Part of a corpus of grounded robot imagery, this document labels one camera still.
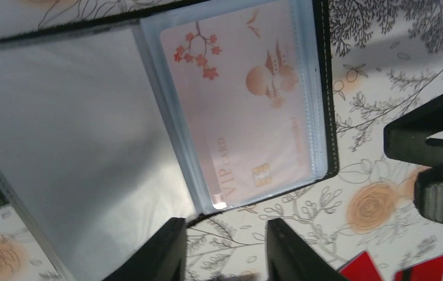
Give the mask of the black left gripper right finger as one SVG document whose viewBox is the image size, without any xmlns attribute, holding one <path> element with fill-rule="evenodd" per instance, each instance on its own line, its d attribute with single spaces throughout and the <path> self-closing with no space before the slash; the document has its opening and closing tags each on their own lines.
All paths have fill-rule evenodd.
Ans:
<svg viewBox="0 0 443 281">
<path fill-rule="evenodd" d="M 269 280 L 347 281 L 284 220 L 268 220 L 265 235 Z"/>
</svg>

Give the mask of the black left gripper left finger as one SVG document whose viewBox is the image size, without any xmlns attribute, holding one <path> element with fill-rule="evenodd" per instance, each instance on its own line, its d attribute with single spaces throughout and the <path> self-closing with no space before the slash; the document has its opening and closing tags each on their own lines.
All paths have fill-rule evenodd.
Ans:
<svg viewBox="0 0 443 281">
<path fill-rule="evenodd" d="M 187 232 L 184 218 L 170 218 L 104 281 L 184 280 Z"/>
</svg>

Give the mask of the black card holder wallet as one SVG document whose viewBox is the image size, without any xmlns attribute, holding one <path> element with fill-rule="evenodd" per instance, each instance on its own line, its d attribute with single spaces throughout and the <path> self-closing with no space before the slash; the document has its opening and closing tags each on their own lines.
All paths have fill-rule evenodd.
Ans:
<svg viewBox="0 0 443 281">
<path fill-rule="evenodd" d="M 0 189 L 67 280 L 104 280 L 172 217 L 338 170 L 329 4 L 288 1 L 317 177 L 216 209 L 159 35 L 271 1 L 182 1 L 0 39 Z"/>
</svg>

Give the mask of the white VIP floral card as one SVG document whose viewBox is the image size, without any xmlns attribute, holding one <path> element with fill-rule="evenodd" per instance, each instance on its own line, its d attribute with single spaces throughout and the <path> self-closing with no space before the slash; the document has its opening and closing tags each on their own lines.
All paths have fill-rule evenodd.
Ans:
<svg viewBox="0 0 443 281">
<path fill-rule="evenodd" d="M 159 35 L 216 209 L 317 177 L 290 7 L 247 5 Z"/>
</svg>

